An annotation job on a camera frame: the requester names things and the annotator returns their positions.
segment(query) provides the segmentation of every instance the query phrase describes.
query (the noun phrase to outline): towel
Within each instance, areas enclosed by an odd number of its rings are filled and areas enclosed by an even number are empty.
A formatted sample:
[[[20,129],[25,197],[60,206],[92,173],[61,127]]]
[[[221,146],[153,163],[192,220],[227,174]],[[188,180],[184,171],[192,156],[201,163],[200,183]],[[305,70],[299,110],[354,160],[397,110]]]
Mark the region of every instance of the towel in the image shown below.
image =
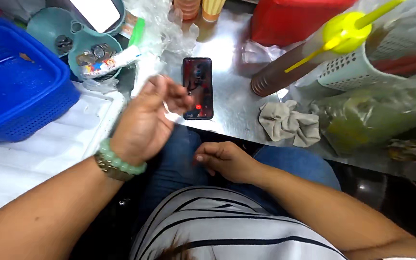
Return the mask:
[[[259,122],[270,139],[279,141],[294,137],[293,145],[308,147],[320,140],[319,116],[293,111],[296,101],[269,102],[259,109]]]

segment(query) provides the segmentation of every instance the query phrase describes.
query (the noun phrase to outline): striped shirt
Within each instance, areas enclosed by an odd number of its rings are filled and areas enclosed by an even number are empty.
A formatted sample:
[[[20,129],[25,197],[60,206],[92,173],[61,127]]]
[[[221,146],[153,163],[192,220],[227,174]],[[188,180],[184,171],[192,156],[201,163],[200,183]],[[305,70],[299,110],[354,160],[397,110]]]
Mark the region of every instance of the striped shirt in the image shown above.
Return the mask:
[[[273,216],[241,193],[193,186],[172,193],[150,215],[131,260],[152,260],[176,241],[197,260],[347,259],[304,223]]]

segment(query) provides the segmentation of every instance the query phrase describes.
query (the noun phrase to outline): dark floor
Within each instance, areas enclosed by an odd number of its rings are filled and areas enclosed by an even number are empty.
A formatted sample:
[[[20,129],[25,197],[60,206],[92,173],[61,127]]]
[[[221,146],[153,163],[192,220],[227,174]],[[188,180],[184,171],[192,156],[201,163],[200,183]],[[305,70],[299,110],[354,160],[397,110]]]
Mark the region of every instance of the dark floor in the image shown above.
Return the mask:
[[[262,147],[208,131],[191,130],[200,134],[202,142],[232,141],[250,155]],[[410,181],[337,162],[329,163],[344,192],[379,210],[416,236],[416,187]],[[147,177],[137,176],[123,186],[80,238],[71,259],[128,259],[131,225]]]

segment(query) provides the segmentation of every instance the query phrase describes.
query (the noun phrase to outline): blue plastic basket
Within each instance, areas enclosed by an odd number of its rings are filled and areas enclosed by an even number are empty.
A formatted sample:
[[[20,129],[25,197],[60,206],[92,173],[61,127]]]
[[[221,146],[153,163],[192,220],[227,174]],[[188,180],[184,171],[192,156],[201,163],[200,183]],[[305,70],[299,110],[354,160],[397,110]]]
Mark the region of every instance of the blue plastic basket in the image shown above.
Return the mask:
[[[69,79],[55,54],[0,19],[0,141],[24,140],[71,108],[80,93]]]

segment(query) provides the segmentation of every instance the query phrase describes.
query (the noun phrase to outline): smartphone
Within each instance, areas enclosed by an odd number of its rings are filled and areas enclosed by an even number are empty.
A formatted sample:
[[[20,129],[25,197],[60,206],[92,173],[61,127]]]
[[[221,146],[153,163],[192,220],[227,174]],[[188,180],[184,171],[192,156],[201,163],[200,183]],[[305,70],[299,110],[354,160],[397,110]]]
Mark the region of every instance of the smartphone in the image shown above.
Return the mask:
[[[184,114],[186,120],[212,119],[213,74],[210,58],[184,58],[182,61],[182,83],[189,96],[194,98],[194,109]]]

